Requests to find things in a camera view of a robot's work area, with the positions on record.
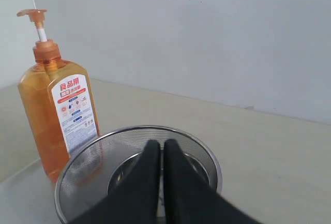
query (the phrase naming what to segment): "orange liquid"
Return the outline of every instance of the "orange liquid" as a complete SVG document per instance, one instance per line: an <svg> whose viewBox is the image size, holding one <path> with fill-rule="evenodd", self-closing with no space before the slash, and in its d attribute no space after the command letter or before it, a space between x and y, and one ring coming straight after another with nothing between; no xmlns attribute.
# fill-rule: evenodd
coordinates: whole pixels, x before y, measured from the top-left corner
<svg viewBox="0 0 331 224"><path fill-rule="evenodd" d="M86 77L99 135L91 86L87 71L83 67L60 58L48 63L38 62L25 73L18 85L43 168L52 182L56 182L59 173L69 160L69 154L51 90L60 80L72 74Z"/></svg>

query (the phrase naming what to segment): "bottle label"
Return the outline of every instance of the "bottle label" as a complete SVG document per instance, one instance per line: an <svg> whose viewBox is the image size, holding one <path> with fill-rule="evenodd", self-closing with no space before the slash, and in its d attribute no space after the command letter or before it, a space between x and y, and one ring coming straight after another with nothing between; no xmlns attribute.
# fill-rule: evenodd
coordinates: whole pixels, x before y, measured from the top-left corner
<svg viewBox="0 0 331 224"><path fill-rule="evenodd" d="M52 88L58 120L69 155L97 136L84 75L70 75Z"/></svg>

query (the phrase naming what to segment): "white wall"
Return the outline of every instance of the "white wall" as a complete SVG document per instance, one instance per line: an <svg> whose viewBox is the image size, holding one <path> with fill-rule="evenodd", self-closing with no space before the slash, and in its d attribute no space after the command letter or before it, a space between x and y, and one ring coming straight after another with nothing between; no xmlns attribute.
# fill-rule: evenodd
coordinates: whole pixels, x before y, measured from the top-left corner
<svg viewBox="0 0 331 224"><path fill-rule="evenodd" d="M32 47L38 38L28 17L16 17L22 9L33 8L32 0L1 0L0 88L18 83L34 64Z"/></svg>
<svg viewBox="0 0 331 224"><path fill-rule="evenodd" d="M36 1L93 78L331 124L329 0Z"/></svg>

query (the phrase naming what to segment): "beige table surface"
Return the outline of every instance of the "beige table surface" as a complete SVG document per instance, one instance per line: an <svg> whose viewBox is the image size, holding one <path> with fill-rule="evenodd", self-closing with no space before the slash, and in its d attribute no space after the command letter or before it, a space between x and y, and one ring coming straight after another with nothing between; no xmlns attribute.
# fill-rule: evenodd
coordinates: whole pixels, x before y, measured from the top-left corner
<svg viewBox="0 0 331 224"><path fill-rule="evenodd" d="M265 223L329 223L331 126L92 80L101 132L165 125L218 158L222 195ZM16 86L0 90L0 181L38 158Z"/></svg>

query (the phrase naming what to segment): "pump dispenser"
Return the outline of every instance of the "pump dispenser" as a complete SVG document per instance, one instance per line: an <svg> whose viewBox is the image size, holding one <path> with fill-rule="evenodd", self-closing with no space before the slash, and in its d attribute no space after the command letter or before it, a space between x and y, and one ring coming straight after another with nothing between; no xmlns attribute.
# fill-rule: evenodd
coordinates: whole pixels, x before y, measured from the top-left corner
<svg viewBox="0 0 331 224"><path fill-rule="evenodd" d="M47 39L44 9L26 9L39 41L33 48L36 65L22 77L18 88L47 176L55 182L70 156L99 135L87 71L62 60L58 45Z"/></svg>

